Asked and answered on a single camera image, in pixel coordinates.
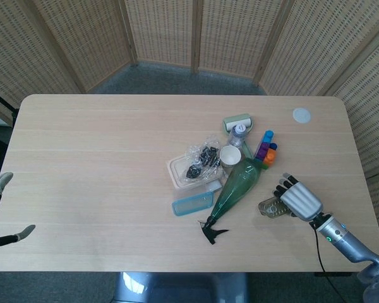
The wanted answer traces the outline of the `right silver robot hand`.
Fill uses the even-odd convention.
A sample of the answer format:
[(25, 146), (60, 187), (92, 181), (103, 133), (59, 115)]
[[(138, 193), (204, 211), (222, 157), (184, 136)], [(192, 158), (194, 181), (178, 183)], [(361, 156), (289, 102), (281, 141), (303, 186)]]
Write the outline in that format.
[(302, 221), (310, 222), (323, 211), (320, 199), (289, 173), (283, 173), (273, 194)]

